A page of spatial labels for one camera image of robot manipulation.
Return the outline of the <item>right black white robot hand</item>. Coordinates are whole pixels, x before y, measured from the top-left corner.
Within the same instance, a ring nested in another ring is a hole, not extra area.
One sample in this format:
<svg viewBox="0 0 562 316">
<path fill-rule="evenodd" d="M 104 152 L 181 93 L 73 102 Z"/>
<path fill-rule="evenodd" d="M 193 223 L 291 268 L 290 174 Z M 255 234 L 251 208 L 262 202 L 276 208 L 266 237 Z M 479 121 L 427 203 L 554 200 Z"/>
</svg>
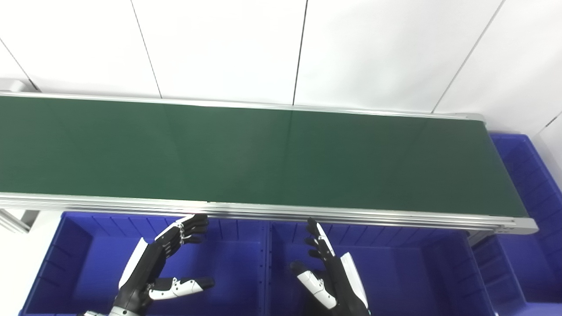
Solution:
<svg viewBox="0 0 562 316">
<path fill-rule="evenodd" d="M 331 316 L 370 316 L 367 294 L 353 256 L 349 252 L 337 256 L 314 218 L 307 219 L 306 230 L 310 234 L 305 238 L 305 244 L 311 247 L 308 254 L 323 262 L 324 275 L 300 261 L 291 262 L 293 275 Z"/>
</svg>

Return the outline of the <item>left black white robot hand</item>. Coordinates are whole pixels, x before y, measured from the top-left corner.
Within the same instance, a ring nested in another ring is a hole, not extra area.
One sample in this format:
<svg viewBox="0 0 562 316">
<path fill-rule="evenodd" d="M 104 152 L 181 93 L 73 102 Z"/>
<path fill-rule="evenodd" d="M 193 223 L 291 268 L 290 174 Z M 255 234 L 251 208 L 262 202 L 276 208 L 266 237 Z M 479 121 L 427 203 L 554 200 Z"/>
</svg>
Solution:
<svg viewBox="0 0 562 316">
<path fill-rule="evenodd" d="M 215 286 L 211 277 L 161 278 L 166 261 L 184 244 L 202 242 L 208 216 L 189 215 L 174 221 L 148 243 L 141 238 L 119 280 L 111 316 L 144 316 L 154 301 L 169 300 L 203 292 Z"/>
</svg>

